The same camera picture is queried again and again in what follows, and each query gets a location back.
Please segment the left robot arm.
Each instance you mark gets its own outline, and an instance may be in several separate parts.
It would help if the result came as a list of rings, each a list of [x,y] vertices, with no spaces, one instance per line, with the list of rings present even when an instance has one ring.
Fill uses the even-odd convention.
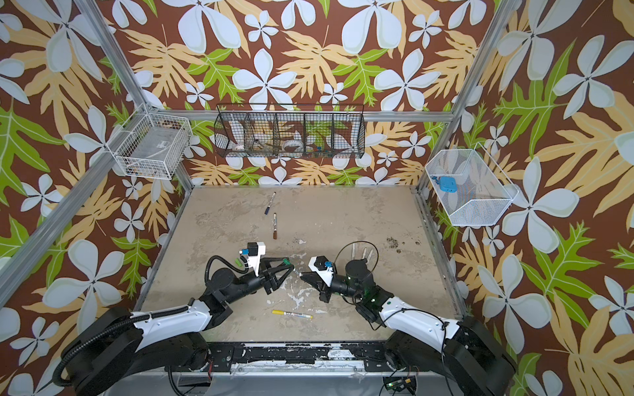
[[[202,332],[220,326],[232,315],[231,303],[259,290],[271,294],[293,272],[286,257],[264,258],[258,272],[223,262],[204,274],[206,290],[186,305],[132,313],[110,310],[89,326],[61,354],[52,382],[77,395],[99,395],[119,380],[160,367],[199,370],[209,365],[210,348]]]

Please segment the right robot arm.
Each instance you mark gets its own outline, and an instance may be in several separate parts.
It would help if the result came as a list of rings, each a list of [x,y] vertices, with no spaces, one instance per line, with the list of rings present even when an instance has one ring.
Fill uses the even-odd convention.
[[[348,298],[368,323],[393,331],[385,344],[394,370],[418,368],[453,380],[465,395],[504,395],[517,364],[488,329],[472,316],[442,318],[415,308],[380,287],[365,259],[348,262],[344,274],[324,256],[311,259],[300,278],[327,303]]]

